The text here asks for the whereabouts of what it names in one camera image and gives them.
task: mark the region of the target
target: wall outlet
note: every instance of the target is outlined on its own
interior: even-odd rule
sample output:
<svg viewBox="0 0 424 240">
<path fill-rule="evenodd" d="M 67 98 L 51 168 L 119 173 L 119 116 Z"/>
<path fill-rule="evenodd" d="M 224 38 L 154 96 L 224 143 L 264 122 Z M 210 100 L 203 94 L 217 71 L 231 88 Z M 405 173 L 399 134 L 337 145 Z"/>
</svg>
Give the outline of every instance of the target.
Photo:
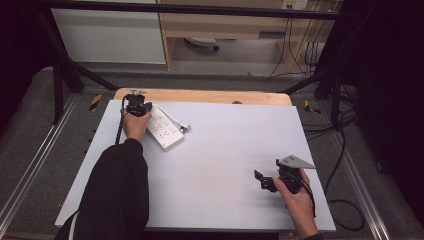
<svg viewBox="0 0 424 240">
<path fill-rule="evenodd" d="M 293 9 L 294 10 L 305 10 L 307 3 L 308 3 L 308 0 L 296 0 L 296 4 L 294 4 Z"/>
<path fill-rule="evenodd" d="M 296 0 L 284 0 L 281 9 L 294 9 Z"/>
</svg>

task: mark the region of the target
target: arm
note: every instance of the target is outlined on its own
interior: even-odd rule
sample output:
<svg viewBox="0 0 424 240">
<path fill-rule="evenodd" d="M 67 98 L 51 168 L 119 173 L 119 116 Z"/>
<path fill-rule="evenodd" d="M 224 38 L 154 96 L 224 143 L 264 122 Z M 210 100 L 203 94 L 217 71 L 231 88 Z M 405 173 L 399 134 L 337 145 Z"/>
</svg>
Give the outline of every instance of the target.
<svg viewBox="0 0 424 240">
<path fill-rule="evenodd" d="M 305 171 L 301 169 L 300 172 L 302 179 L 309 185 L 309 178 Z M 287 209 L 299 237 L 301 239 L 307 239 L 309 237 L 312 237 L 311 239 L 323 239 L 315 224 L 311 199 L 306 190 L 302 188 L 297 194 L 292 194 L 279 178 L 273 178 L 273 180 L 276 188 L 286 202 Z"/>
</svg>

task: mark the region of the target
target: power strip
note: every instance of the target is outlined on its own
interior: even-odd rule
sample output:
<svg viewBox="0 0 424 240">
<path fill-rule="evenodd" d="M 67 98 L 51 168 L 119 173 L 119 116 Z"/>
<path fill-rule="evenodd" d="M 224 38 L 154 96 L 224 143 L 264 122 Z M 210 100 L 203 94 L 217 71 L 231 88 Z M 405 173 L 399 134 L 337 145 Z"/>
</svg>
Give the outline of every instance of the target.
<svg viewBox="0 0 424 240">
<path fill-rule="evenodd" d="M 153 105 L 151 113 L 152 118 L 147 124 L 147 129 L 164 151 L 167 151 L 184 139 L 184 135 L 180 130 L 175 127 L 158 107 Z"/>
</svg>

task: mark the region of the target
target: gray carpet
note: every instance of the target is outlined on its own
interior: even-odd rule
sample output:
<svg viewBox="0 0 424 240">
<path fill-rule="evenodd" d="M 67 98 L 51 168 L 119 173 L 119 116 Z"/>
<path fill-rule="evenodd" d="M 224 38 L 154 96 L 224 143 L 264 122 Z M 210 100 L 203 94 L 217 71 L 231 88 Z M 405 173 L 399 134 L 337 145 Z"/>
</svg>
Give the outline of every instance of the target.
<svg viewBox="0 0 424 240">
<path fill-rule="evenodd" d="M 184 47 L 186 43 L 180 42 L 179 46 Z M 225 52 L 225 44 L 221 45 L 220 51 Z M 190 48 L 194 53 L 208 51 L 207 49 Z M 205 58 L 196 59 L 190 62 L 187 60 L 185 66 L 191 64 L 190 68 L 196 68 Z M 278 61 L 278 54 L 274 55 L 274 63 Z M 240 91 L 264 91 L 275 92 L 286 89 L 301 80 L 296 77 L 279 77 L 266 79 L 269 71 L 251 74 L 250 71 L 241 69 L 231 74 L 219 74 L 211 76 L 203 71 L 193 72 L 190 75 L 183 74 L 181 68 L 170 71 L 158 71 L 150 73 L 119 73 L 116 71 L 101 71 L 99 75 L 108 81 L 119 86 L 141 87 L 141 88 L 173 88 L 173 89 L 208 89 L 208 90 L 240 90 Z M 98 87 L 88 79 L 84 82 L 91 87 Z M 304 111 L 304 100 L 310 100 L 311 107 L 319 108 L 320 104 L 329 106 L 329 102 L 321 100 L 317 102 L 313 97 L 315 84 L 302 89 L 293 94 L 292 101 L 298 107 L 299 116 L 303 124 L 326 124 L 323 114 L 315 114 Z M 55 146 L 48 155 L 45 163 L 35 179 L 27 197 L 22 202 L 15 218 L 8 228 L 8 233 L 33 233 L 54 235 L 57 228 L 54 221 L 59 213 L 58 204 L 66 198 L 73 179 L 78 172 L 79 166 L 84 159 L 84 151 L 88 150 L 89 139 L 94 136 L 93 130 L 102 117 L 108 99 L 113 97 L 113 92 L 103 93 L 103 97 L 94 112 L 89 112 L 88 108 L 94 97 L 94 93 L 79 94 L 78 100 L 68 123 L 59 135 Z M 34 77 L 33 83 L 28 89 L 28 93 L 23 100 L 21 109 L 10 121 L 9 126 L 2 133 L 0 139 L 0 204 L 4 206 L 14 187 L 18 184 L 20 176 L 25 172 L 32 157 L 35 155 L 43 138 L 47 135 L 53 120 L 53 85 L 52 76 L 48 71 L 40 72 Z M 347 110 L 348 105 L 343 105 L 342 109 Z M 424 239 L 422 226 L 416 221 L 413 213 L 405 203 L 401 193 L 396 187 L 390 175 L 381 174 L 376 169 L 376 163 L 369 149 L 366 140 L 362 135 L 360 126 L 351 124 L 345 129 L 346 144 L 350 154 L 355 160 L 355 165 L 359 169 L 372 198 L 379 210 L 379 213 L 387 227 L 392 239 Z M 324 185 L 335 166 L 339 150 L 331 133 L 322 135 L 309 141 L 312 156 L 317 166 L 317 171 L 322 184 Z M 343 165 L 341 165 L 329 187 L 328 199 L 349 200 L 358 205 L 355 191 L 352 188 L 349 178 Z M 331 209 L 333 216 L 348 226 L 358 226 L 360 224 L 357 213 L 348 205 L 335 204 Z M 373 234 L 366 224 L 365 227 L 356 232 L 346 230 L 337 225 L 337 232 L 325 233 L 329 239 L 373 239 Z M 195 235 L 197 239 L 205 239 L 205 235 Z M 173 239 L 194 239 L 182 233 L 172 235 Z M 166 239 L 165 235 L 151 236 L 151 239 Z M 225 239 L 223 235 L 211 235 L 214 239 Z M 256 239 L 273 239 L 276 236 L 255 235 Z"/>
</svg>

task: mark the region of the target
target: white table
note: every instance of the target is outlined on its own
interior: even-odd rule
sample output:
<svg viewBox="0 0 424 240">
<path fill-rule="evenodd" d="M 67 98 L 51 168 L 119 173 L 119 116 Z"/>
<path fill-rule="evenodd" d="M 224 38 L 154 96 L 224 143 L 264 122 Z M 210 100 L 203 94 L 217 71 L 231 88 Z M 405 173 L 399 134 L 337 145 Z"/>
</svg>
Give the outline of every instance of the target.
<svg viewBox="0 0 424 240">
<path fill-rule="evenodd" d="M 313 164 L 295 107 L 154 103 L 174 118 L 190 123 L 192 129 L 184 141 L 167 152 L 149 135 L 143 142 L 149 166 L 147 230 L 293 229 L 279 193 L 261 189 L 253 171 L 277 176 L 275 159 L 291 154 Z M 114 144 L 120 107 L 121 101 L 110 101 L 56 220 L 57 226 L 77 210 L 91 169 L 102 151 Z M 317 172 L 306 173 L 314 192 L 318 229 L 335 231 Z"/>
</svg>

